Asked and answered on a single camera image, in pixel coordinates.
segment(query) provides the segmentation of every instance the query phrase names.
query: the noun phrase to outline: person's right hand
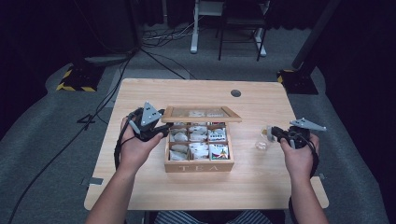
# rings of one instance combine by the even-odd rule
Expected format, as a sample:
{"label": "person's right hand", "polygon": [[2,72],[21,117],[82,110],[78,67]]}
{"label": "person's right hand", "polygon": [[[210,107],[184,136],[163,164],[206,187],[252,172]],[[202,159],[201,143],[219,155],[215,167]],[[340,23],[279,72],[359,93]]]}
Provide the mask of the person's right hand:
{"label": "person's right hand", "polygon": [[[311,133],[309,140],[314,144],[318,153],[319,138]],[[313,155],[309,146],[294,149],[284,138],[280,139],[280,146],[285,153],[285,163],[290,178],[295,180],[309,180],[313,164]]]}

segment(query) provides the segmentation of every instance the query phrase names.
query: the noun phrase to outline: wooden table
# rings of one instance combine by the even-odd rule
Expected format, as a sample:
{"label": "wooden table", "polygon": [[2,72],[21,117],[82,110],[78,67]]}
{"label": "wooden table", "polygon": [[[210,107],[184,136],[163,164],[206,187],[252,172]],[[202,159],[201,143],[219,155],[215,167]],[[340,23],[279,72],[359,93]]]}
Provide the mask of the wooden table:
{"label": "wooden table", "polygon": [[[233,97],[232,90],[241,91]],[[85,207],[91,209],[115,172],[113,152],[122,118],[149,101],[156,109],[168,105],[227,105],[242,117],[230,123],[234,166],[229,173],[166,173],[165,139],[156,146],[139,170],[130,210],[242,210],[285,209],[290,177],[280,145],[258,150],[261,129],[275,125],[287,129],[295,119],[285,90],[279,83],[172,79],[124,79],[111,115]],[[311,180],[322,207],[324,188],[317,176]]]}

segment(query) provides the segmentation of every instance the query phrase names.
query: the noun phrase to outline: clear plastic object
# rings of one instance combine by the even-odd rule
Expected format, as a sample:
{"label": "clear plastic object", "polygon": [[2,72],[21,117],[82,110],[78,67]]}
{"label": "clear plastic object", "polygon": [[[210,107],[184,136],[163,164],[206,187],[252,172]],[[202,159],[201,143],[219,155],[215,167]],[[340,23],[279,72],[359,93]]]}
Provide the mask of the clear plastic object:
{"label": "clear plastic object", "polygon": [[273,143],[267,138],[267,128],[263,127],[261,132],[261,139],[256,142],[255,147],[258,150],[267,150]]}

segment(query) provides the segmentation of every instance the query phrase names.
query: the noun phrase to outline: open wooden lid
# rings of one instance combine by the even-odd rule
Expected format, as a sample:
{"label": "open wooden lid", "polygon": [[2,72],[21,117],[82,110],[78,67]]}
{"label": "open wooden lid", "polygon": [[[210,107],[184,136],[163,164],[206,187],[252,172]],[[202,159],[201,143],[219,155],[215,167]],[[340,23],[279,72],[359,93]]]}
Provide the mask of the open wooden lid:
{"label": "open wooden lid", "polygon": [[162,122],[241,122],[227,106],[215,105],[169,105],[163,113]]}

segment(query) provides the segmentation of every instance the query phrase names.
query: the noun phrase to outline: person's left hand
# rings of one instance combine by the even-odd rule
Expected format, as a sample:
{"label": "person's left hand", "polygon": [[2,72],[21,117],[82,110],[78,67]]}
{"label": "person's left hand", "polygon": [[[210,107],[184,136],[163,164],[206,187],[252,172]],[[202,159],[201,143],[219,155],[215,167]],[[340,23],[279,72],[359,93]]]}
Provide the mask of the person's left hand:
{"label": "person's left hand", "polygon": [[[124,118],[121,123],[121,128],[124,126],[127,118]],[[128,125],[123,137],[121,138],[121,154],[120,154],[120,168],[130,172],[137,172],[139,168],[146,162],[149,153],[154,149],[163,138],[163,133],[158,133],[147,142],[134,137],[134,130],[131,125]]]}

